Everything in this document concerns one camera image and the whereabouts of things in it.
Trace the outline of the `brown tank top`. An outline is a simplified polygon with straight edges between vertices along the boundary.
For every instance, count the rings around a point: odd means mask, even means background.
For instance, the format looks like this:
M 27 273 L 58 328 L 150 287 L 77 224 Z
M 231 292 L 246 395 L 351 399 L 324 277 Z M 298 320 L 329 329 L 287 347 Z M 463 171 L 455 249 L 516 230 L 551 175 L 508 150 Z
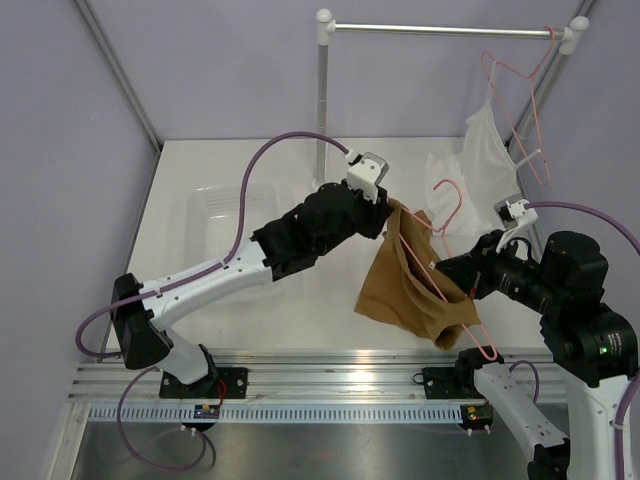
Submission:
M 386 235 L 366 275 L 355 312 L 394 325 L 441 350 L 452 349 L 464 329 L 479 325 L 474 302 L 435 268 L 430 222 L 392 199 Z

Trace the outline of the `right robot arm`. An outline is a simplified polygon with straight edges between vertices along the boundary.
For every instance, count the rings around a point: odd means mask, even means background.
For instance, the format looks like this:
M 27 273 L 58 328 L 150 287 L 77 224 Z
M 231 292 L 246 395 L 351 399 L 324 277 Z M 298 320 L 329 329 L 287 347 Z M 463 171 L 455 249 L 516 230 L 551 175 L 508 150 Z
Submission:
M 599 244 L 576 232 L 548 239 L 541 261 L 502 247 L 500 230 L 483 235 L 436 268 L 472 299 L 500 292 L 540 314 L 544 343 L 566 392 L 564 433 L 517 386 L 504 361 L 473 360 L 454 371 L 456 389 L 480 394 L 503 420 L 527 459 L 531 479 L 630 479 L 624 420 L 639 381 L 632 325 L 602 300 L 608 262 Z

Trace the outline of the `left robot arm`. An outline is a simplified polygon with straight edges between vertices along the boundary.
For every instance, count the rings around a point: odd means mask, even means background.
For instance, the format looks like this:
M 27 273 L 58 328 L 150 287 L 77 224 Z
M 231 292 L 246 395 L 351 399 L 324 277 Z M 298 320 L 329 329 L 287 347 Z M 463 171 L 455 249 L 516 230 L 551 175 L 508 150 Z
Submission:
M 242 241 L 229 260 L 214 260 L 167 280 L 139 282 L 131 273 L 114 282 L 111 315 L 124 365 L 164 371 L 182 398 L 217 390 L 220 374 L 209 350 L 173 330 L 192 312 L 237 292 L 270 285 L 313 267 L 354 235 L 377 238 L 393 211 L 382 187 L 376 197 L 346 182 L 328 183 Z

